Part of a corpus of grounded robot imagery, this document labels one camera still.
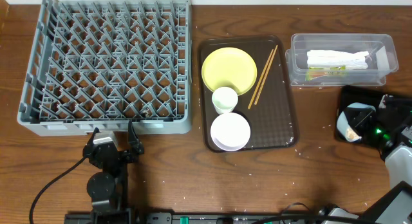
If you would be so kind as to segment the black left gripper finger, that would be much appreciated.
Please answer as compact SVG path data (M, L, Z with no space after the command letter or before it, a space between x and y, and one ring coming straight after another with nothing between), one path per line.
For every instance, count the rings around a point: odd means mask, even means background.
M142 142L139 140L138 135L136 134L132 121L128 122L128 138L127 142L131 147L131 150L135 154L144 154L144 147Z
M96 127L96 128L94 129L93 133L91 134L90 139L89 139L88 142L87 142L87 146L93 146L93 141L94 141L95 135L96 135L97 133L99 133L99 129Z

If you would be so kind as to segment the light blue bowl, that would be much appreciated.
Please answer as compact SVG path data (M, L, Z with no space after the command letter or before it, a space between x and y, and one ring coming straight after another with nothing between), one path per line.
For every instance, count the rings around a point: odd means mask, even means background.
M336 128L347 142L360 142L375 122L376 108L355 102L343 109Z

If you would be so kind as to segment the green snack wrapper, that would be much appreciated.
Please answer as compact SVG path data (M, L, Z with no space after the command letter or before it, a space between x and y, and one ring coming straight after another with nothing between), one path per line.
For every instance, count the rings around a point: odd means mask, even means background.
M346 66L335 66L330 68L309 67L305 74L305 80L311 81L320 77L345 75Z

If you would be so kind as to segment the white pink bowl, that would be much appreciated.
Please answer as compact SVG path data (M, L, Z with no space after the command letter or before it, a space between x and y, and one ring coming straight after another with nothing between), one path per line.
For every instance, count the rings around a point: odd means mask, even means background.
M251 136L248 121L237 113L219 115L210 130L213 143L224 151L238 151L246 146Z

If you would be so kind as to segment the pale green plastic cup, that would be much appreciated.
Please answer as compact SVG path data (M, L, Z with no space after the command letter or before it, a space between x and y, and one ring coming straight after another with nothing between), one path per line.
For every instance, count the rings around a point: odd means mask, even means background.
M238 94L230 87L220 87L213 92L212 103L219 115L230 113L238 103Z

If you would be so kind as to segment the yellow plastic plate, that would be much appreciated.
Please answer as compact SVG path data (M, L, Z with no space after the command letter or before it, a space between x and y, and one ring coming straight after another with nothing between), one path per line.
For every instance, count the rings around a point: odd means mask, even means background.
M257 74L254 59L246 51L234 47L214 50L201 67L203 83L212 92L229 87L237 95L243 95L252 88Z

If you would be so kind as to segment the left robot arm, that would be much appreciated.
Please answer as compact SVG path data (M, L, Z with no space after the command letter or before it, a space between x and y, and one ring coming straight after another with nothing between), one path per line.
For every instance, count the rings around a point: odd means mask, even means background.
M87 182L87 193L91 198L92 223L138 223L138 211L127 204L127 166L137 163L144 153L144 147L128 122L127 142L129 148L118 149L118 141L113 132L101 132L95 128L91 138L83 148L83 157L101 171Z

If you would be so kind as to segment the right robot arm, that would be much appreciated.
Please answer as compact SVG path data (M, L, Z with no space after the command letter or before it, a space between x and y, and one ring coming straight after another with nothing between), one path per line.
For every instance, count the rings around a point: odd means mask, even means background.
M351 103L339 114L336 128L345 141L379 152L391 189L361 215L338 206L322 210L325 223L411 223L411 99L385 94L376 106Z

